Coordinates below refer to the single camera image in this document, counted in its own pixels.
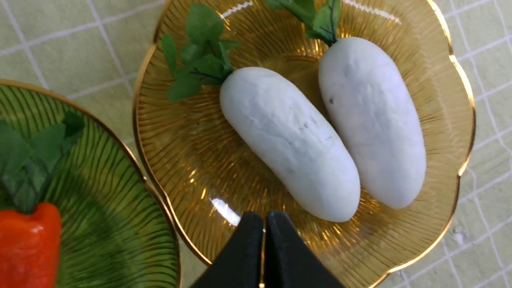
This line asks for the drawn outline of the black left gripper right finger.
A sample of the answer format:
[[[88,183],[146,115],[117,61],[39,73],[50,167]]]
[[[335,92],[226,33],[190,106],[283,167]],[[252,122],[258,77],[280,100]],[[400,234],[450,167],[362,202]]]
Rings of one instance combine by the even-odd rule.
[[[266,288],[343,288],[344,285],[306,246],[285,212],[266,217],[264,248]]]

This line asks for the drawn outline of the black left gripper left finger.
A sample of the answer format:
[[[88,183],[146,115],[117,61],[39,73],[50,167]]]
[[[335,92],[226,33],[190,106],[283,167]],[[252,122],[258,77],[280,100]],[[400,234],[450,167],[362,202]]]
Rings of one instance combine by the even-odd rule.
[[[223,250],[192,288],[258,288],[262,242],[263,219],[245,212]]]

